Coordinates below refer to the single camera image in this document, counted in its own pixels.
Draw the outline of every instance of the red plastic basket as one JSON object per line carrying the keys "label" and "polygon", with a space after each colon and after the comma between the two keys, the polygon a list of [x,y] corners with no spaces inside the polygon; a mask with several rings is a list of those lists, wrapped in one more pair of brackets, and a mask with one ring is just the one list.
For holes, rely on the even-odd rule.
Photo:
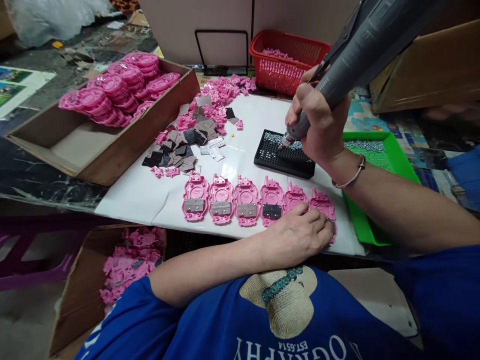
{"label": "red plastic basket", "polygon": [[[266,48],[280,49],[294,60],[266,55]],[[250,43],[255,61],[256,84],[278,93],[295,95],[305,70],[320,64],[332,46],[325,42],[276,30],[262,30]]]}

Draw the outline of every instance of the blue t-shirt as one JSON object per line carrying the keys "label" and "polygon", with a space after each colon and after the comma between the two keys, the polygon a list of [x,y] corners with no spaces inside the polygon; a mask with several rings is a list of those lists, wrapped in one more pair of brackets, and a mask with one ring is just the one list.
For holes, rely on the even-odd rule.
{"label": "blue t-shirt", "polygon": [[480,344],[480,245],[393,267],[424,350],[372,316],[333,277],[298,266],[216,286],[185,309],[133,283],[76,359],[468,359]]}

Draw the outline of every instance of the silver bracelet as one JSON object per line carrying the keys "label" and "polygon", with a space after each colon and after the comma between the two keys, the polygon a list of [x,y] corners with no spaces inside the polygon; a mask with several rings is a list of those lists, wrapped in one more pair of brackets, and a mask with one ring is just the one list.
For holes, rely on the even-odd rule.
{"label": "silver bracelet", "polygon": [[363,156],[362,154],[358,154],[358,156],[360,156],[361,162],[360,162],[360,165],[358,165],[358,171],[356,172],[355,176],[349,182],[344,183],[343,185],[338,185],[335,181],[332,180],[331,184],[335,188],[337,188],[337,189],[346,188],[348,185],[350,185],[350,183],[354,182],[359,177],[362,169],[365,169],[365,156]]}

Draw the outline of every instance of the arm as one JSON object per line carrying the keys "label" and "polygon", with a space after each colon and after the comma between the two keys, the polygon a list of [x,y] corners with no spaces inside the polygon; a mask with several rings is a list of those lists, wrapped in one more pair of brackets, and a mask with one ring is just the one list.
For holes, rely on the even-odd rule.
{"label": "arm", "polygon": [[155,296],[184,307],[204,291],[245,275],[293,267],[332,239],[332,224],[306,203],[267,230],[227,244],[204,247],[165,261],[148,275]]}
{"label": "arm", "polygon": [[[302,77],[311,77],[309,70]],[[305,153],[337,184],[345,184],[358,170],[360,158],[344,148],[343,128],[349,99],[331,111],[314,88],[301,84],[286,123],[297,121],[304,109],[311,127],[302,140]],[[363,211],[400,245],[435,252],[480,244],[480,221],[446,197],[367,163],[358,178],[343,189]]]}

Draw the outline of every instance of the plastic bag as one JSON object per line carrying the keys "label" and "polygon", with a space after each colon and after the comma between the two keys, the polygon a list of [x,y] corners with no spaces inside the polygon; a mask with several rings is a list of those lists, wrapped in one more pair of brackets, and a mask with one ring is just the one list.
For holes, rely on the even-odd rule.
{"label": "plastic bag", "polygon": [[97,13],[107,15],[112,8],[108,0],[5,0],[5,5],[24,48],[71,39],[93,23]]}

